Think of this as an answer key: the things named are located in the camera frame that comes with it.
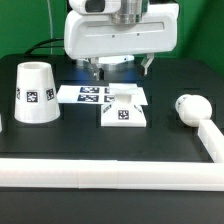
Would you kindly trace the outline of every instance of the white plastic part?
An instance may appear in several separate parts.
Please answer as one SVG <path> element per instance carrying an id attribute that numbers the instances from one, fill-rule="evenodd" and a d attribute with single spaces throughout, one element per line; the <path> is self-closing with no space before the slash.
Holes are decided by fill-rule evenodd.
<path id="1" fill-rule="evenodd" d="M 224 163 L 224 136 L 211 120 L 201 120 L 198 136 L 215 163 Z"/>
<path id="2" fill-rule="evenodd" d="M 65 51 L 72 59 L 171 51 L 177 42 L 174 5 L 150 5 L 135 25 L 113 24 L 110 15 L 72 11 L 65 24 Z"/>
<path id="3" fill-rule="evenodd" d="M 99 64 L 120 64 L 124 62 L 134 61 L 133 55 L 122 55 L 122 56 L 114 56 L 114 57 L 101 57 L 99 58 Z"/>
<path id="4" fill-rule="evenodd" d="M 137 85 L 111 83 L 109 87 L 115 100 L 101 106 L 101 126 L 146 127 L 142 107 L 132 103 L 132 95 L 138 94 Z"/>
<path id="5" fill-rule="evenodd" d="M 105 9 L 103 12 L 86 12 L 85 5 L 87 0 L 69 0 L 70 6 L 80 14 L 112 14 L 121 8 L 122 0 L 105 0 Z"/>
<path id="6" fill-rule="evenodd" d="M 224 191 L 224 164 L 0 159 L 0 186 Z"/>
<path id="7" fill-rule="evenodd" d="M 180 119 L 188 126 L 198 127 L 200 120 L 209 120 L 212 115 L 210 102 L 199 95 L 183 95 L 176 102 Z"/>
<path id="8" fill-rule="evenodd" d="M 24 123 L 45 123 L 60 116 L 51 65 L 18 65 L 15 118 Z"/>
<path id="9" fill-rule="evenodd" d="M 1 114 L 0 114 L 0 133 L 2 132 L 2 118 L 1 118 Z"/>

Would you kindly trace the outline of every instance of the white robot body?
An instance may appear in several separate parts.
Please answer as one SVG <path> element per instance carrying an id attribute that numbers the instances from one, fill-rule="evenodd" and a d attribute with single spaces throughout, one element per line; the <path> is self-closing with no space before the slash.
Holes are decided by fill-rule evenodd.
<path id="1" fill-rule="evenodd" d="M 114 24 L 110 14 L 71 11 L 65 51 L 72 59 L 171 51 L 177 42 L 178 4 L 149 5 L 136 24 Z"/>

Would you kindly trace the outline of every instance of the black table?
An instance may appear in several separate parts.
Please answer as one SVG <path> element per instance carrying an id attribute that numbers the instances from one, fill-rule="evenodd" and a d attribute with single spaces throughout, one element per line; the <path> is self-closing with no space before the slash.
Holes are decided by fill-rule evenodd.
<path id="1" fill-rule="evenodd" d="M 52 65 L 57 90 L 63 85 L 107 86 L 137 83 L 148 106 L 146 128 L 100 126 L 100 105 L 60 104 L 61 116 L 46 124 L 14 119 L 16 70 L 25 61 Z M 212 162 L 197 136 L 185 126 L 174 105 L 183 94 L 205 96 L 212 120 L 224 131 L 224 78 L 200 61 L 155 59 L 148 76 L 135 67 L 92 71 L 66 56 L 9 55 L 0 60 L 1 158 L 107 159 L 121 161 Z M 223 223 L 224 193 L 102 189 L 1 188 L 0 223 Z"/>

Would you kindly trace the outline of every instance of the green background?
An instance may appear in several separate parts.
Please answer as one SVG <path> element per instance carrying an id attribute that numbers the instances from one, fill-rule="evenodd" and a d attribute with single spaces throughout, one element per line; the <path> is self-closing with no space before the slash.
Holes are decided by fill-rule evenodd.
<path id="1" fill-rule="evenodd" d="M 200 59 L 224 75 L 224 1 L 178 2 L 180 16 L 177 46 L 172 52 L 157 54 L 157 57 Z M 63 37 L 65 1 L 51 0 L 51 6 L 54 37 Z M 47 0 L 0 0 L 0 58 L 7 54 L 23 53 L 34 44 L 49 38 Z"/>

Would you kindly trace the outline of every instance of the white cone-shaped cup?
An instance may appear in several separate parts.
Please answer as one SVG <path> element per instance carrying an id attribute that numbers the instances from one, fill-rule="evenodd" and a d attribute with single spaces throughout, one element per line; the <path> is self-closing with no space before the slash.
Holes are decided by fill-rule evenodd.
<path id="1" fill-rule="evenodd" d="M 26 62 L 18 65 L 15 118 L 24 123 L 46 123 L 60 116 L 51 65 Z"/>

